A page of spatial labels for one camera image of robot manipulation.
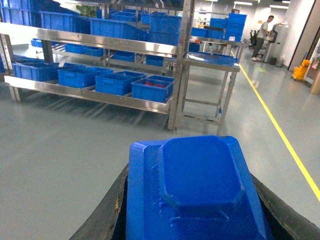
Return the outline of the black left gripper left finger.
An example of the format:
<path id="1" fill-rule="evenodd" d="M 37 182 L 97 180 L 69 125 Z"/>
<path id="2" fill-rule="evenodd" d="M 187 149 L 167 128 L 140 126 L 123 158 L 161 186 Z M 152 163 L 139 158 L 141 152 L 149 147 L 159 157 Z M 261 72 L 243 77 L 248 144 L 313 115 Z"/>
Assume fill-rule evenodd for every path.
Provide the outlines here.
<path id="1" fill-rule="evenodd" d="M 72 240 L 124 240 L 128 199 L 126 165 L 93 213 L 71 236 Z"/>

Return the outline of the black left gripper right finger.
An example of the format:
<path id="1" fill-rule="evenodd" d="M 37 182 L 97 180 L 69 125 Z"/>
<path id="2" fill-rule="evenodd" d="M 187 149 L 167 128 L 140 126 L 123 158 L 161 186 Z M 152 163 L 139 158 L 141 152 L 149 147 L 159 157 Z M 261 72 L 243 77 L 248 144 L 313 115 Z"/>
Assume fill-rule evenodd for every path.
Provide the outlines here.
<path id="1" fill-rule="evenodd" d="M 268 240 L 318 240 L 320 228 L 296 212 L 254 175 Z"/>

